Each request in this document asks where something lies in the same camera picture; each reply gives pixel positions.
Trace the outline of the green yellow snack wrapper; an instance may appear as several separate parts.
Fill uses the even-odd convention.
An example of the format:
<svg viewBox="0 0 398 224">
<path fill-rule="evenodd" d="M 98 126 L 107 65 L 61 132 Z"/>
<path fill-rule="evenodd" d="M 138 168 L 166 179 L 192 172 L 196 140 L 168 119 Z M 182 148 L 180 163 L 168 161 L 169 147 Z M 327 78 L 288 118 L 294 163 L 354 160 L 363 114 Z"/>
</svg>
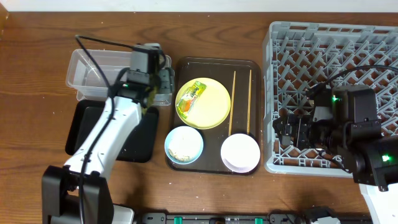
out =
<svg viewBox="0 0 398 224">
<path fill-rule="evenodd" d="M 182 95 L 177 101 L 177 113 L 186 119 L 196 101 L 206 90 L 206 85 L 202 82 L 195 81 L 191 85 L 182 88 L 182 90 Z"/>
</svg>

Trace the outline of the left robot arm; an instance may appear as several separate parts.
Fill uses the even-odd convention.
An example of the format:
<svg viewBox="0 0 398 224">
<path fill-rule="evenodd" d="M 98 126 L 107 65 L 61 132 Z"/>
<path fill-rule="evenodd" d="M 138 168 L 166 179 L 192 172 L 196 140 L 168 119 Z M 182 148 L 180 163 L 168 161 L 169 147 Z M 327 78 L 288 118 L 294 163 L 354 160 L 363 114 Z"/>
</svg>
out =
<svg viewBox="0 0 398 224">
<path fill-rule="evenodd" d="M 149 99 L 175 72 L 122 69 L 108 88 L 103 112 L 83 144 L 63 167 L 42 176 L 43 223 L 132 223 L 134 210 L 113 203 L 108 179 L 119 153 L 140 125 Z"/>
</svg>

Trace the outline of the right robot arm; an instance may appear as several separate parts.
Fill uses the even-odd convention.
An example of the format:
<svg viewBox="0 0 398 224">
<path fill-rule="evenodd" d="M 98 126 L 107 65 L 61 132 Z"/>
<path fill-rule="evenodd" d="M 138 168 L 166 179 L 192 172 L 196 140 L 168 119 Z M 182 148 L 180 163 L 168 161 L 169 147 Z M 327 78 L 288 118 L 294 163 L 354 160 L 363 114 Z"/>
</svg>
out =
<svg viewBox="0 0 398 224">
<path fill-rule="evenodd" d="M 397 223 L 397 137 L 384 137 L 378 120 L 354 123 L 288 114 L 273 121 L 281 145 L 317 149 L 353 176 L 373 223 Z"/>
</svg>

